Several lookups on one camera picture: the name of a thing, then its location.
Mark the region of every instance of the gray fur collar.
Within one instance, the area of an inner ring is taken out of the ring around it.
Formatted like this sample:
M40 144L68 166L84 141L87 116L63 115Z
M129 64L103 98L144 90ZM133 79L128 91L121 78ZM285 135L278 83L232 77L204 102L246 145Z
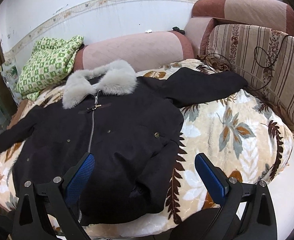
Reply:
M98 83L91 85L89 79L104 75ZM124 60L116 60L95 69L77 70L66 82L63 94L63 108L78 105L87 95L95 95L99 90L105 95L127 95L136 87L136 73Z

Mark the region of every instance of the blue gripper pad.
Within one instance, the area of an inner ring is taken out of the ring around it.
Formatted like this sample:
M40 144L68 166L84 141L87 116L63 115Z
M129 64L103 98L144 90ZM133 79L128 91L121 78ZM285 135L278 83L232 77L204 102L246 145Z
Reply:
M227 177L218 171L204 153L196 155L194 166L214 203L223 206L229 188Z
M89 154L66 187L65 203L68 207L78 201L81 192L83 191L91 173L94 170L94 167L95 158L92 154Z

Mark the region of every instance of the bed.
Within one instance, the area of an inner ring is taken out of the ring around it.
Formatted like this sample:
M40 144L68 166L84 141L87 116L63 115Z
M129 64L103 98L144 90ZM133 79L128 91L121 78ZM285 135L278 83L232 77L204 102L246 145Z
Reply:
M200 60L187 59L138 72L137 76L166 79L182 67L206 74L217 71ZM64 85L60 85L43 91L35 102L27 102L20 118L35 105L46 107L57 102L63 90ZM293 133L268 106L246 91L240 90L219 101L185 107L181 112L185 121L180 150L164 210L125 224L89 225L85 230L91 238L155 235L174 228L193 213L217 207L194 168L194 157L199 152L204 152L227 176L245 183L256 183L260 179L270 182L287 165ZM23 145L24 142L15 144L0 154L0 206L8 211L14 209L18 201L11 170Z

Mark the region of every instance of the green patterned cloth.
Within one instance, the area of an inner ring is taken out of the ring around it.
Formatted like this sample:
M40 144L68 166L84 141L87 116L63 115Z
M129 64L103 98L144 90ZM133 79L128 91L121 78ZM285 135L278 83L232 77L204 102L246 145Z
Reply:
M57 38L36 41L18 79L17 92L23 98L35 101L39 91L63 80L72 71L83 40L84 37L75 36L68 41Z

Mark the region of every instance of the zipper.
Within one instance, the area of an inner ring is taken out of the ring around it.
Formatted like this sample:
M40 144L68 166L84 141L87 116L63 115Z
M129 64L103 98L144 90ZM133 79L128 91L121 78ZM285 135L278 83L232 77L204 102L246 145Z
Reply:
M86 98L86 96L89 96L89 95L92 95L92 94L88 93L88 94L84 95L84 97L78 103L73 104L73 107L78 106Z
M90 133L90 138L89 138L89 144L88 144L88 150L87 152L91 153L90 150L91 150L91 143L93 141L93 136L94 136L94 125L95 125L95 119L94 119L94 114L95 114L95 110L100 107L101 105L98 105L98 94L99 94L100 90L97 92L97 95L95 95L95 107L91 108L91 109L88 109L86 111L86 113L90 112L90 111L93 111L92 113L92 126L91 126L91 133ZM80 210L80 207L78 207L78 223L81 222L81 219L83 217L83 214Z
M92 108L92 126L91 126L91 133L90 133L90 138L89 138L89 145L88 145L88 151L90 153L90 149L91 149L91 143L93 141L93 135L94 135L94 125L95 125L95 119L94 119L94 114L95 114L95 110L100 107L101 105L98 105L98 93L100 92L100 90L97 92L97 95L95 95L95 107Z
M83 217L83 214L82 214L81 210L79 209L79 212L78 212L78 223L81 222L82 217Z

